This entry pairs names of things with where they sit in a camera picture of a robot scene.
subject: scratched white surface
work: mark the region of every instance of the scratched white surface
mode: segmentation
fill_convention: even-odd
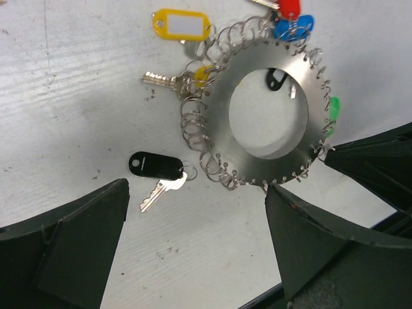
[[[315,15],[312,43],[323,48],[326,76],[342,99],[332,142],[409,122],[412,2],[303,0],[302,6]],[[280,282],[263,193],[227,192],[199,173],[143,215],[138,204],[155,182],[127,170],[136,151],[197,165],[198,154],[180,136],[175,95],[140,83],[147,70],[174,75],[187,62],[177,42],[151,29],[151,13],[162,7],[205,12],[219,28],[264,12],[244,0],[0,6],[0,226],[126,177],[131,203],[102,308],[237,308]],[[270,104],[265,95],[252,97],[255,110]],[[287,109],[279,108],[277,126],[290,126],[290,117],[279,115]],[[259,128],[248,124],[249,132]],[[266,134],[276,134],[270,128]],[[286,187],[364,226],[392,211],[319,162],[309,179]]]

